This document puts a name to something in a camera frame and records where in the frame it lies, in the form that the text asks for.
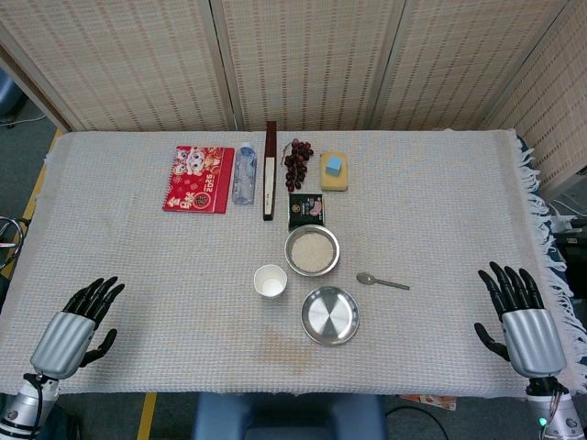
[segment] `black package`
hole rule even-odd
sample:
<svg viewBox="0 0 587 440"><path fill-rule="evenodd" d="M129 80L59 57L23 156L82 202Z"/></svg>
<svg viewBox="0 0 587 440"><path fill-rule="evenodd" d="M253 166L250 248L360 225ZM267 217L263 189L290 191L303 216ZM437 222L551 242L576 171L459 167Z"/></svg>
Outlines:
<svg viewBox="0 0 587 440"><path fill-rule="evenodd" d="M303 225L324 225L322 194L290 194L290 231Z"/></svg>

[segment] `spiral notebook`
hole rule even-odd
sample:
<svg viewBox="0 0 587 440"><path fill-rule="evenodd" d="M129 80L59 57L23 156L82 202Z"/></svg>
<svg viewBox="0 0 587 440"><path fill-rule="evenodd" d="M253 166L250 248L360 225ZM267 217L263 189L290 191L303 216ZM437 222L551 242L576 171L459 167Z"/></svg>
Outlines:
<svg viewBox="0 0 587 440"><path fill-rule="evenodd" d="M233 148L179 146L175 152L163 211L227 211Z"/></svg>

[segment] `water bottle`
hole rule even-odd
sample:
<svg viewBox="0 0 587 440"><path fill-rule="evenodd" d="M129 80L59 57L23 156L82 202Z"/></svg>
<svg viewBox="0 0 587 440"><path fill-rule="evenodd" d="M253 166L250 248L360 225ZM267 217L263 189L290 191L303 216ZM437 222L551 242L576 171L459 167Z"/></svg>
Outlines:
<svg viewBox="0 0 587 440"><path fill-rule="evenodd" d="M257 155L250 142L243 142L235 161L232 185L232 201L235 204L253 204L255 200L255 175Z"/></svg>

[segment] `robotic arm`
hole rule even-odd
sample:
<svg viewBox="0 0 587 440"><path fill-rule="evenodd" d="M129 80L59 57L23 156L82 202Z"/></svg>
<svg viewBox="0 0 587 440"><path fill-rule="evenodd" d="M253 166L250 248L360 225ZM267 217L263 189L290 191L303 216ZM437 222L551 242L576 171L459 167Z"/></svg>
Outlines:
<svg viewBox="0 0 587 440"><path fill-rule="evenodd" d="M36 374L24 375L18 395L0 420L0 440L36 438L59 397L59 381L102 358L114 344L113 328L96 350L86 352L110 304L125 288L113 287L116 281L94 281L53 317L30 359Z"/></svg>
<svg viewBox="0 0 587 440"><path fill-rule="evenodd" d="M540 440L584 439L569 390L556 378L567 361L534 279L524 269L518 275L507 266L502 269L494 262L490 266L497 283L483 270L479 275L502 322L505 345L495 342L480 323L475 324L477 336L493 353L511 362L518 374L530 379L526 394Z"/></svg>

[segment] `yellow sponge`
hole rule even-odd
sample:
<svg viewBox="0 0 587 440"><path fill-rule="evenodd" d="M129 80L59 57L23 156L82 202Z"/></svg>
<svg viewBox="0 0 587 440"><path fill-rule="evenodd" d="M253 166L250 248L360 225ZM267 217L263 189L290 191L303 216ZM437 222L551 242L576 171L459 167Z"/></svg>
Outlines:
<svg viewBox="0 0 587 440"><path fill-rule="evenodd" d="M338 176L327 174L327 163L331 157L337 157L342 160L340 173ZM339 151L329 151L322 154L320 170L322 174L322 191L346 191L349 187L347 155Z"/></svg>

